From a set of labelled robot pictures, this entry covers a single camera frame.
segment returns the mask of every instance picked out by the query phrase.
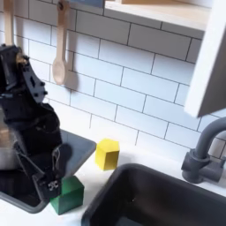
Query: wooden block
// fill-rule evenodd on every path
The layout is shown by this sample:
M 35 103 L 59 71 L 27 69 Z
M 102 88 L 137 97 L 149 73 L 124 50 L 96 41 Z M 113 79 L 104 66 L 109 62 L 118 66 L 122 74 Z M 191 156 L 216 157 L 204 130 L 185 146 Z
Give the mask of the wooden block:
M 114 170 L 117 167 L 119 143 L 112 139 L 104 139 L 97 144 L 95 163 L 102 170 Z
M 52 199 L 51 205 L 58 215 L 62 215 L 83 204 L 84 185 L 75 177 L 68 177 L 62 182 L 62 194 Z

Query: faucet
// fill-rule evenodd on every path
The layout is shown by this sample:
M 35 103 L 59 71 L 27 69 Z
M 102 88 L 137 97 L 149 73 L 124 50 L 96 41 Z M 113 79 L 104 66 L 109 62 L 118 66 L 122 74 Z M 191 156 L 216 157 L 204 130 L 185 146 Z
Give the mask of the faucet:
M 215 120 L 202 132 L 196 148 L 186 154 L 182 165 L 182 176 L 186 181 L 193 184 L 199 184 L 204 179 L 219 182 L 226 157 L 220 162 L 212 161 L 208 150 L 215 136 L 223 131 L 226 131 L 226 117 Z

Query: sink basin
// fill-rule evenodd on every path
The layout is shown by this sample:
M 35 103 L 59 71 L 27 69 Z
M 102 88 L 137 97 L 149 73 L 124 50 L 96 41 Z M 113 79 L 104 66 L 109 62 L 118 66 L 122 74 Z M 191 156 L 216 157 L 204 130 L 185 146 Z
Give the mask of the sink basin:
M 225 226 L 226 198 L 138 164 L 115 170 L 82 226 Z

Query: white cabinet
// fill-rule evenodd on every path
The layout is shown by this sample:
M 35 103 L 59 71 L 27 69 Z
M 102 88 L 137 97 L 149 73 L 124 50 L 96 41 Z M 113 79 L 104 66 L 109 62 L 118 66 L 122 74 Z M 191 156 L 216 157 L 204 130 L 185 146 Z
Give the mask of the white cabinet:
M 226 108 L 226 0 L 106 0 L 105 7 L 205 30 L 185 111 L 200 117 Z
M 226 108 L 226 1 L 215 0 L 185 111 L 194 117 Z

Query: wooden spatula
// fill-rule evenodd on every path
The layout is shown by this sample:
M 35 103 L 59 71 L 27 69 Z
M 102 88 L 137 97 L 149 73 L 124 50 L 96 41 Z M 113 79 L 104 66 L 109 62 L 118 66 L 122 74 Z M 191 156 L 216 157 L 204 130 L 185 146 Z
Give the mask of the wooden spatula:
M 69 3 L 65 0 L 58 2 L 58 27 L 57 27 L 57 45 L 56 59 L 53 63 L 53 77 L 58 85 L 62 85 L 66 80 L 67 66 L 65 61 L 66 51 L 66 28 Z
M 4 0 L 4 33 L 5 44 L 13 45 L 13 0 Z

